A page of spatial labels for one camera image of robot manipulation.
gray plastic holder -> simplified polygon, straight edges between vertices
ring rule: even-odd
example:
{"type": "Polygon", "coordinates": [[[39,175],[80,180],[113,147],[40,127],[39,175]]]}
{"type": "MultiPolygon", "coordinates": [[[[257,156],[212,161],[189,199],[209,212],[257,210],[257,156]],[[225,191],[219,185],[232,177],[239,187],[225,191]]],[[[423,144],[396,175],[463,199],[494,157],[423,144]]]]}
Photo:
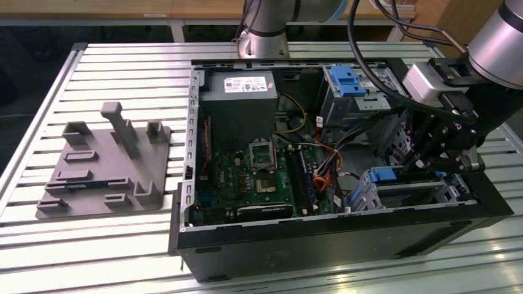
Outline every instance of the gray plastic holder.
{"type": "Polygon", "coordinates": [[[119,102],[105,102],[101,116],[113,130],[65,125],[67,140],[36,217],[91,216],[160,209],[171,130],[160,122],[135,129],[119,102]]]}

yellow wire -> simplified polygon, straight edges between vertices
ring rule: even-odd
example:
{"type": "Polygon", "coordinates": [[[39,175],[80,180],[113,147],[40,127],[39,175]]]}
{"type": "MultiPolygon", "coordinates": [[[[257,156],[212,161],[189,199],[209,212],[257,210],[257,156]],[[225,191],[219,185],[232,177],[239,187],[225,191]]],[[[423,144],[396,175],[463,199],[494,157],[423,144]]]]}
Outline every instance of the yellow wire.
{"type": "Polygon", "coordinates": [[[303,114],[301,125],[297,128],[295,128],[292,130],[276,130],[275,131],[276,134],[289,134],[289,133],[296,132],[297,130],[300,130],[304,127],[304,124],[307,123],[307,113],[304,112],[304,109],[303,109],[301,105],[297,103],[296,99],[292,98],[289,94],[281,93],[281,95],[285,96],[297,105],[297,107],[301,110],[301,114],[303,114]]]}

table leg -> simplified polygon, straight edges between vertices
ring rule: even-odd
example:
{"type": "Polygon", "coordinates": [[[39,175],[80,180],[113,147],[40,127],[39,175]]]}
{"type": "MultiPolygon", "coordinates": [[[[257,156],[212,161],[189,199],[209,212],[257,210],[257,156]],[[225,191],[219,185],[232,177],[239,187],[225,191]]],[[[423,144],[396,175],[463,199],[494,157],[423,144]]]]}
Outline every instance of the table leg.
{"type": "Polygon", "coordinates": [[[169,27],[172,33],[172,39],[176,43],[185,43],[185,37],[183,35],[183,20],[169,20],[169,27]]]}
{"type": "Polygon", "coordinates": [[[400,42],[403,39],[403,32],[396,26],[392,27],[391,34],[387,38],[387,42],[400,42]]]}

ram slot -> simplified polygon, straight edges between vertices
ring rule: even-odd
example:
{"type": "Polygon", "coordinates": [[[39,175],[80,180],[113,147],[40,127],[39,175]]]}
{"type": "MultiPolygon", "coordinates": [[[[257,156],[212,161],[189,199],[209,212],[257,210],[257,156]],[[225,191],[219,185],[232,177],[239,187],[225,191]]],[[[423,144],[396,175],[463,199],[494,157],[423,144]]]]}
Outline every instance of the ram slot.
{"type": "Polygon", "coordinates": [[[304,153],[303,153],[301,148],[299,149],[299,154],[300,154],[300,160],[301,160],[304,186],[307,189],[307,194],[309,196],[311,206],[312,206],[313,210],[316,210],[317,209],[316,193],[313,191],[312,178],[311,178],[309,170],[307,168],[307,159],[304,158],[304,153]]]}
{"type": "Polygon", "coordinates": [[[285,150],[285,161],[296,211],[300,215],[307,216],[312,213],[312,203],[305,189],[307,183],[304,182],[301,159],[297,150],[285,150]]]}

power supply label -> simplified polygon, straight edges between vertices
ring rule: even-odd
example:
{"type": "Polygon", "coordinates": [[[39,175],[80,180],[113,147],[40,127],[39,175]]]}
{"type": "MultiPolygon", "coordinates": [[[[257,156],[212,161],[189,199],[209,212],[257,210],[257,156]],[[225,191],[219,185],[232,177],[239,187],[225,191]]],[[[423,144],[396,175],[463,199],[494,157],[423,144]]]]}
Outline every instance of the power supply label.
{"type": "Polygon", "coordinates": [[[224,79],[225,93],[267,92],[264,77],[237,77],[224,79]]]}

